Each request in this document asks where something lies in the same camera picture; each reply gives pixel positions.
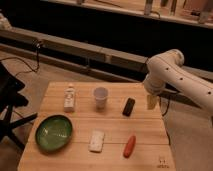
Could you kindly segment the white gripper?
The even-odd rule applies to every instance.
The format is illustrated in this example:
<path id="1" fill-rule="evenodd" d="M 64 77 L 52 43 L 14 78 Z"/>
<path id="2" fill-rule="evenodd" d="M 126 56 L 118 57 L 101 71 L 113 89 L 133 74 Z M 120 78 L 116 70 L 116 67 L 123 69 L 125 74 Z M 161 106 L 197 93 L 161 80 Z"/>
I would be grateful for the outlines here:
<path id="1" fill-rule="evenodd" d="M 155 95 L 159 95 L 163 92 L 166 83 L 160 78 L 152 74 L 148 74 L 145 77 L 143 84 L 146 91 L 152 94 L 147 96 L 147 109 L 153 110 L 158 102 L 158 97 Z"/>

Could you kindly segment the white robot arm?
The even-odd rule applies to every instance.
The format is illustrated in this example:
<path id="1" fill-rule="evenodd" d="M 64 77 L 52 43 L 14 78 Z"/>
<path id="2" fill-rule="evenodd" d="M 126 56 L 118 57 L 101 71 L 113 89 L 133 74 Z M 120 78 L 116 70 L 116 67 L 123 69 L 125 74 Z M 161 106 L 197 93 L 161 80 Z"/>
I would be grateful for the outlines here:
<path id="1" fill-rule="evenodd" d="M 169 84 L 213 114 L 213 83 L 185 71 L 183 64 L 184 55 L 178 49 L 152 56 L 147 62 L 144 88 L 152 95 L 159 95 Z"/>

